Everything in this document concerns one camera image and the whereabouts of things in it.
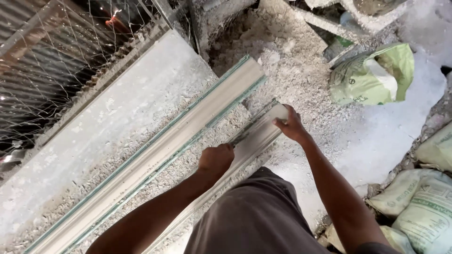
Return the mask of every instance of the corrugated metal sheet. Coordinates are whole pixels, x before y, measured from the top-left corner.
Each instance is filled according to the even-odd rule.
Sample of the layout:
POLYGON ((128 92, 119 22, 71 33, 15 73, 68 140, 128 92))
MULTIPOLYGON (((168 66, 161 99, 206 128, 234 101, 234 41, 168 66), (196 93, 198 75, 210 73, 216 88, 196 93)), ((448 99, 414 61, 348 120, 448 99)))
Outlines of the corrugated metal sheet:
MULTIPOLYGON (((153 9, 150 0, 144 2, 153 9)), ((56 122, 56 113, 71 105, 86 81, 150 21, 138 0, 88 0, 80 5, 60 0, 53 5, 59 14, 49 12, 57 19, 39 15, 51 3, 0 0, 0 50, 28 29, 33 18, 38 16, 37 27, 45 27, 31 47, 20 34, 26 46, 16 45, 17 59, 0 55, 0 157, 15 148, 33 147, 34 135, 56 122), (47 26, 45 19, 57 24, 47 26)))

